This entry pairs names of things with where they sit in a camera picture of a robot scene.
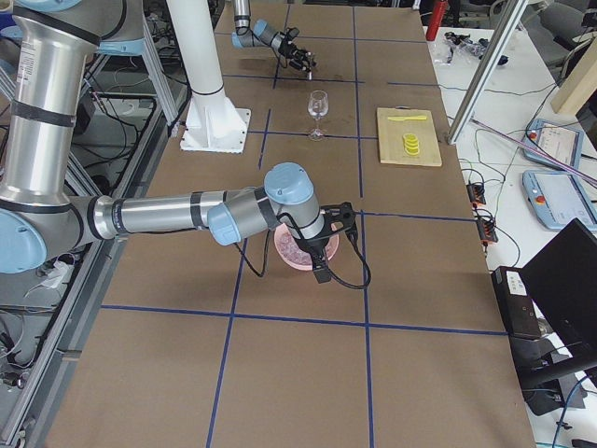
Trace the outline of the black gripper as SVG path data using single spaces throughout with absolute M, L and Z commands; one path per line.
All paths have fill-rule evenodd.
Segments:
M 311 66 L 316 66 L 315 55 L 306 49 L 300 49 L 290 41 L 283 41 L 279 53 L 286 59 L 286 62 L 307 78 L 312 78 Z
M 319 284 L 330 282 L 332 279 L 326 255 L 326 246 L 329 243 L 330 238 L 331 234 L 328 232 L 314 238 L 296 239 L 298 248 L 310 256 L 312 272 Z

